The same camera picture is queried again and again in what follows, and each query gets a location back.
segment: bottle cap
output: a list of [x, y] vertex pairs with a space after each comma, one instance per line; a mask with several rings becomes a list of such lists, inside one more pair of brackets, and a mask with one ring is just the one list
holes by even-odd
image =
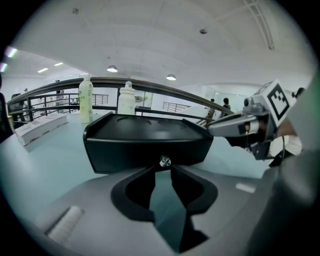
[[89, 74], [85, 74], [83, 75], [83, 80], [90, 80], [90, 75]]
[[125, 82], [125, 88], [132, 88], [132, 82], [130, 82], [130, 81], [126, 81]]

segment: black tray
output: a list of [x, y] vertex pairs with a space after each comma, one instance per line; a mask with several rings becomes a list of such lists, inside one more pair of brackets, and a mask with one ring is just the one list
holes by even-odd
[[172, 164], [202, 162], [213, 137], [195, 123], [149, 116], [108, 113], [90, 123], [83, 141], [95, 173], [160, 167], [161, 156]]

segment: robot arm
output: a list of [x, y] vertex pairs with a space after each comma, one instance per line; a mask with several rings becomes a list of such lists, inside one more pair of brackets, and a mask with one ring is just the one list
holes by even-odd
[[[257, 160], [267, 159], [270, 143], [276, 138], [278, 127], [286, 118], [289, 108], [285, 92], [279, 81], [274, 80], [244, 100], [243, 113], [228, 115], [212, 122], [208, 132], [216, 137], [257, 134], [257, 141], [250, 145], [250, 149]], [[263, 134], [259, 133], [260, 122], [266, 125]]]

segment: white cloth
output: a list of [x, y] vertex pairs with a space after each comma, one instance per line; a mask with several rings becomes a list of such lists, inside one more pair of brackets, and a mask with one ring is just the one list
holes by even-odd
[[289, 151], [295, 156], [300, 155], [302, 151], [302, 144], [299, 137], [290, 135], [288, 143], [285, 145], [285, 150]]
[[[58, 94], [58, 95], [55, 97], [55, 99], [57, 100], [57, 101], [55, 102], [55, 105], [56, 105], [56, 106], [59, 106], [59, 105], [62, 105], [62, 104], [63, 104], [64, 96]], [[60, 110], [57, 111], [57, 113], [63, 114], [64, 111], [65, 111], [64, 109], [60, 109]]]

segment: wall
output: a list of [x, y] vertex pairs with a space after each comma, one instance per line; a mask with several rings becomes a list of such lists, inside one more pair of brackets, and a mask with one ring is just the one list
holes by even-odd
[[245, 100], [245, 98], [247, 98], [247, 96], [220, 92], [220, 93], [215, 94], [214, 103], [217, 103], [217, 104], [223, 106], [225, 104], [224, 98], [229, 99], [229, 105], [231, 107], [231, 111], [239, 112], [239, 111], [243, 110], [244, 100]]
[[108, 103], [104, 104], [104, 106], [109, 106], [109, 107], [117, 106], [117, 94], [118, 94], [118, 89], [117, 88], [94, 87], [93, 88], [93, 93], [94, 94], [108, 95]]
[[206, 94], [207, 86], [202, 85], [186, 85], [178, 88], [179, 90], [185, 91], [190, 94], [194, 94], [200, 97], [204, 97]]
[[152, 99], [151, 109], [158, 110], [158, 111], [165, 111], [163, 109], [164, 102], [182, 104], [182, 105], [187, 105], [187, 106], [199, 106], [199, 104], [194, 103], [192, 101], [154, 93], [153, 99]]
[[215, 84], [208, 87], [225, 94], [238, 94], [244, 96], [251, 96], [262, 87], [263, 84]]
[[42, 77], [19, 76], [19, 77], [2, 77], [2, 86], [0, 93], [4, 95], [5, 101], [11, 100], [13, 94], [23, 94], [27, 88], [28, 91], [34, 90], [44, 85]]

